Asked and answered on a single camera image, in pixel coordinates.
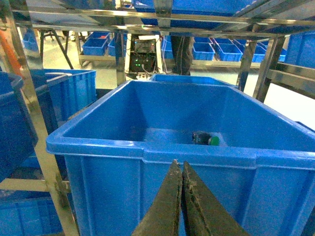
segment orange tube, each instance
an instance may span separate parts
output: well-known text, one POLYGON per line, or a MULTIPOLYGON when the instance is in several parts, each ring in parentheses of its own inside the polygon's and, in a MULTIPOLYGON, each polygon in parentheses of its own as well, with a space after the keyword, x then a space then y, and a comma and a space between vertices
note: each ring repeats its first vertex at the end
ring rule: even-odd
POLYGON ((0 43, 4 49, 4 52, 6 53, 9 63, 11 64, 14 74, 22 76, 21 74, 21 64, 19 63, 17 57, 15 56, 14 51, 10 47, 10 44, 8 43, 7 39, 4 36, 4 33, 0 30, 0 43))

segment crate stack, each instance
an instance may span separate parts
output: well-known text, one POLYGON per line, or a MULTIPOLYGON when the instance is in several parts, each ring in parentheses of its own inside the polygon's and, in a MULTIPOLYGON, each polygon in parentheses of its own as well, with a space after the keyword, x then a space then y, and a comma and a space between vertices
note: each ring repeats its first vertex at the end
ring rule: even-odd
MULTIPOLYGON (((34 79, 47 131, 96 101, 95 71, 45 69, 34 79)), ((37 142, 26 106, 21 77, 0 72, 0 181, 7 177, 43 179, 33 144, 37 142)), ((63 156, 56 156, 63 177, 63 156)), ((0 190, 1 236, 39 236, 62 232, 49 193, 0 190)))

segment person's leg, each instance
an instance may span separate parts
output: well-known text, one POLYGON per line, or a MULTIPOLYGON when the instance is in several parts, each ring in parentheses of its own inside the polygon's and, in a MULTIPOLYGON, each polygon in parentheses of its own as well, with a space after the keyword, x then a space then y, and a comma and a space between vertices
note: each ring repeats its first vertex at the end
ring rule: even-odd
POLYGON ((171 42, 175 61, 173 72, 179 75, 190 75, 193 37, 171 36, 171 42))

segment metal rack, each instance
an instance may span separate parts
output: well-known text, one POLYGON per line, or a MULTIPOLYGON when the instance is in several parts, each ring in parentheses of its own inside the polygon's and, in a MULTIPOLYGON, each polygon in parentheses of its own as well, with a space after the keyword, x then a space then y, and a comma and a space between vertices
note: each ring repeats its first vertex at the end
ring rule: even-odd
MULTIPOLYGON (((0 183, 1 189, 28 190, 50 192, 63 230, 67 236, 78 236, 77 226, 71 212, 66 194, 70 192, 69 182, 62 181, 61 175, 53 155, 46 152, 47 129, 40 109, 32 81, 32 71, 42 69, 42 60, 39 52, 30 57, 27 50, 23 49, 18 28, 20 31, 34 28, 54 30, 81 31, 112 31, 117 41, 116 58, 104 60, 115 61, 117 66, 117 85, 126 81, 123 54, 123 33, 156 34, 180 33, 186 36, 221 37, 230 39, 246 39, 246 48, 240 63, 237 80, 239 90, 244 91, 250 67, 258 64, 252 63, 257 41, 269 40, 264 61, 260 65, 258 82, 254 97, 264 101, 271 83, 283 86, 306 96, 315 98, 315 70, 278 63, 284 39, 295 32, 315 29, 315 21, 310 21, 315 16, 315 0, 259 0, 247 7, 244 11, 233 17, 204 16, 172 14, 172 1, 155 0, 156 13, 138 13, 130 8, 123 8, 122 3, 116 1, 116 10, 82 10, 71 9, 64 6, 62 0, 51 0, 57 7, 28 7, 25 0, 1 0, 0 30, 10 45, 10 49, 17 58, 20 68, 17 68, 12 59, 0 47, 0 54, 5 70, 19 74, 24 78, 25 86, 22 88, 24 102, 29 108, 29 113, 39 137, 34 147, 45 180, 5 179, 0 183), (72 22, 47 20, 48 17, 72 17, 72 22), (141 19, 157 19, 158 26, 143 26, 141 19), (190 20, 196 22, 222 23, 216 29, 189 29, 171 27, 171 20, 190 20)), ((81 55, 80 60, 95 60, 89 56, 81 55)), ((203 62, 194 61, 196 66, 205 66, 203 62)), ((210 61, 207 64, 226 66, 224 62, 210 61)))

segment green bottle cap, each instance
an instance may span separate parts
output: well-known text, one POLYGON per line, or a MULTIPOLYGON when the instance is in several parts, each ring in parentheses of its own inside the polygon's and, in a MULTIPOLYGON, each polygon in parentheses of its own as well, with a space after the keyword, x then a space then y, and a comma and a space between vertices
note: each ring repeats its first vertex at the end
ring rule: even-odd
POLYGON ((218 136, 213 136, 209 143, 209 145, 211 146, 219 146, 219 144, 220 144, 220 139, 218 136))

